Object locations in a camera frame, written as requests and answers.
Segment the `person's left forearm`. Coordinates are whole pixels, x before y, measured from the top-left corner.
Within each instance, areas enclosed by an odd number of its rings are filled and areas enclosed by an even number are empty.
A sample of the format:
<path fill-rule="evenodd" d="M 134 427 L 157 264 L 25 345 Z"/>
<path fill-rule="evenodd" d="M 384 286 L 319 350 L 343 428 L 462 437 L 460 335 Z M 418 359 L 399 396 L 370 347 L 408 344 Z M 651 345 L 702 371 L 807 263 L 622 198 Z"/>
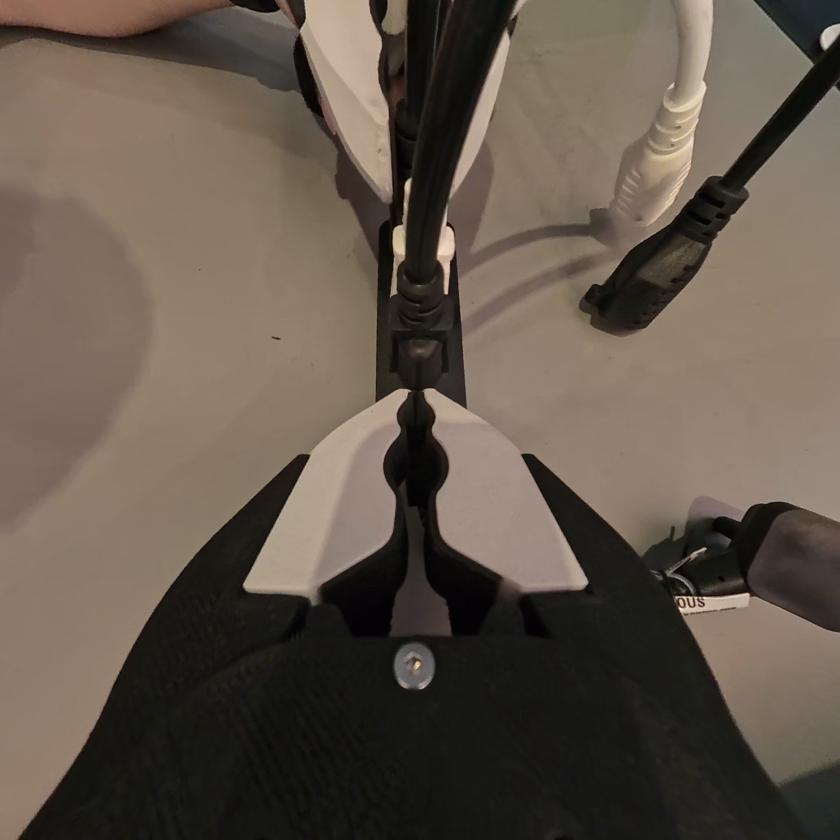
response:
<path fill-rule="evenodd" d="M 1 25 L 120 38 L 232 5 L 229 1 L 1 1 Z"/>

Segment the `black power strip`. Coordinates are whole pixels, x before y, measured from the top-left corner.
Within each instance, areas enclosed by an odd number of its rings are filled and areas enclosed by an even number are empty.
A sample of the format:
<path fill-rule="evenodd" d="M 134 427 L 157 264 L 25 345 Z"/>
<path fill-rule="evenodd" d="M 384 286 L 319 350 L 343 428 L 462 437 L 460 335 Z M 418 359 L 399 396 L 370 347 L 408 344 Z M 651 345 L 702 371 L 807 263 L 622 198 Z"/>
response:
<path fill-rule="evenodd" d="M 392 224 L 385 220 L 379 227 L 377 239 L 377 290 L 376 290 L 376 342 L 375 342 L 375 383 L 374 400 L 379 402 L 403 384 L 394 371 L 391 371 L 391 331 L 388 322 L 388 308 L 391 298 L 394 258 L 392 251 Z M 455 256 L 450 263 L 448 296 L 453 304 L 454 327 L 448 345 L 448 367 L 436 388 L 452 401 L 467 407 L 466 376 L 463 348 L 463 330 L 461 325 L 459 302 L 458 259 Z"/>

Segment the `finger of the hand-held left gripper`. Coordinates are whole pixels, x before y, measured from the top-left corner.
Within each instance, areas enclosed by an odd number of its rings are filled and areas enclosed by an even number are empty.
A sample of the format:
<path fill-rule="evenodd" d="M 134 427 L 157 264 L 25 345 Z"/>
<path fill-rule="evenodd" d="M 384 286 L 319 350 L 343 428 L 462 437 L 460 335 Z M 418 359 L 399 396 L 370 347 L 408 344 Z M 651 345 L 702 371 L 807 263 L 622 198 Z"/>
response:
<path fill-rule="evenodd" d="M 464 148 L 458 159 L 453 185 L 450 196 L 457 193 L 458 189 L 466 179 L 469 171 L 476 161 L 481 146 L 485 141 L 490 119 L 496 107 L 498 92 L 501 80 L 508 61 L 508 53 L 511 45 L 511 37 L 507 29 L 503 30 L 502 37 L 490 66 L 484 86 L 479 95 L 476 109 L 474 111 L 469 131 L 465 138 Z"/>
<path fill-rule="evenodd" d="M 300 28 L 321 105 L 370 188 L 393 199 L 392 116 L 383 89 L 384 35 L 404 32 L 404 3 L 307 1 Z"/>

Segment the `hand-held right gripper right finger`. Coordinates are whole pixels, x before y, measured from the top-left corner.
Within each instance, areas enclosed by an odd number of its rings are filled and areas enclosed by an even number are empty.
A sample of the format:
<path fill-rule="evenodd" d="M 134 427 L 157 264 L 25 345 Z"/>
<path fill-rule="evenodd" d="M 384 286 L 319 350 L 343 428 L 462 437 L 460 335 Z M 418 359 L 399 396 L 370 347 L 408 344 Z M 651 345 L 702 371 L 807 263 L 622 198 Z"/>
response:
<path fill-rule="evenodd" d="M 435 389 L 423 403 L 440 465 L 427 503 L 426 573 L 449 611 L 584 591 L 586 574 L 518 447 Z"/>

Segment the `white warning tag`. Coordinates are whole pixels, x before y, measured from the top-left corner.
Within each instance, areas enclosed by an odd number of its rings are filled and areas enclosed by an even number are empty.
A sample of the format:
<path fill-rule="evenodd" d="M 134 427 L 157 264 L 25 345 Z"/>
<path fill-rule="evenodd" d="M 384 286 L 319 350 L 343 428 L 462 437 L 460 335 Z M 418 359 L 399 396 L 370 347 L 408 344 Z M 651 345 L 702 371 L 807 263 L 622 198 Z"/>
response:
<path fill-rule="evenodd" d="M 683 616 L 744 608 L 752 597 L 732 549 L 701 548 L 652 575 Z"/>

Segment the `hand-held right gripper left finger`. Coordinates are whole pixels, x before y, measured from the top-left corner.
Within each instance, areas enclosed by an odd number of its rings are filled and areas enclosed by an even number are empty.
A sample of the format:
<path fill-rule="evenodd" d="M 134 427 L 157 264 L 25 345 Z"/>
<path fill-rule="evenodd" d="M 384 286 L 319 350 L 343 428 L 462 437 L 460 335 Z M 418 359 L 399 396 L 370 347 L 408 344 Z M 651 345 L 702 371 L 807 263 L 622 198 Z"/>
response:
<path fill-rule="evenodd" d="M 399 389 L 367 407 L 311 451 L 245 578 L 246 592 L 317 604 L 327 583 L 384 548 L 396 517 L 385 457 L 408 395 Z"/>

